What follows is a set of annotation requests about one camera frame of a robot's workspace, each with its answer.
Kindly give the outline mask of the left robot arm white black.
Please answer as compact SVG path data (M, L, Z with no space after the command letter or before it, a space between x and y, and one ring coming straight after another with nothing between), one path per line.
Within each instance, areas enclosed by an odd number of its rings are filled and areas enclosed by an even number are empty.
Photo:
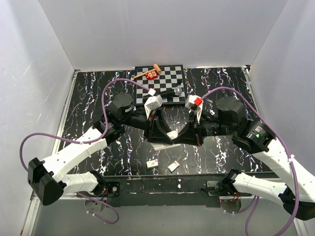
M164 120L161 103L161 96L153 96L147 100L144 109L135 111L132 96L119 93L107 106L107 116L90 127L77 144L69 144L43 160L31 160L28 183L41 203L48 206L69 193L89 192L98 197L107 191L111 186L97 171L84 174L70 174L69 171L120 138L125 132L125 125L142 129L145 139L155 149L172 145L178 133L172 131Z

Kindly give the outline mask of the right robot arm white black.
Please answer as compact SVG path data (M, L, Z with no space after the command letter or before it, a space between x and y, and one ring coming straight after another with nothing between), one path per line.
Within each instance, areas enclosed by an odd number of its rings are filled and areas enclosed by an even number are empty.
M275 133L263 122L248 120L245 106L234 97L217 101L218 115L206 114L199 96L191 95L185 106L190 110L189 121L180 131L172 131L158 116L162 105L160 96L152 96L145 102L145 112L150 127L146 139L155 149L165 149L186 144L201 146L206 137L231 136L237 147L265 163L281 180L272 183L256 179L238 170L231 170L214 187L212 192L227 195L248 193L269 199L296 218L307 221L315 216L315 177L301 164L287 156L284 146Z

